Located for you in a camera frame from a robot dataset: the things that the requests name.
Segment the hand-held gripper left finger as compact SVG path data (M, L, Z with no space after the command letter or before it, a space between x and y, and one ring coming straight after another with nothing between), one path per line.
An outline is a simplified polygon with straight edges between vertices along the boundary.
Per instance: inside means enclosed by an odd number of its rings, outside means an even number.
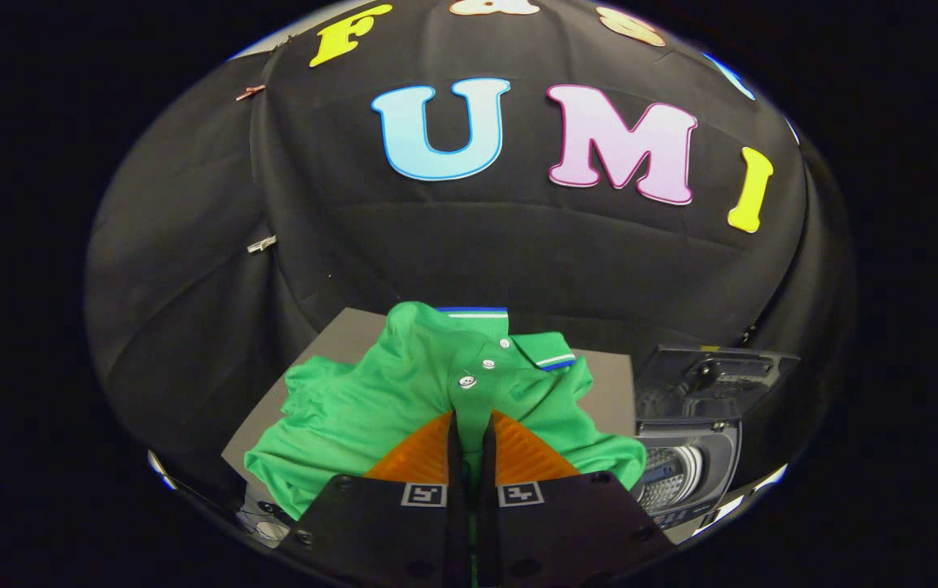
M336 475L296 521L276 557L333 587L468 587L471 547L457 420L443 414L398 449L388 474Z

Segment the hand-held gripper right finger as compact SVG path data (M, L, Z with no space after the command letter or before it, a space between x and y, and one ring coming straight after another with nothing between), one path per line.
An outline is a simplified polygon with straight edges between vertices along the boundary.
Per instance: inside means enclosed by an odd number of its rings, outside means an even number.
M480 587L619 587L677 549L613 473L574 469L492 411L477 506Z

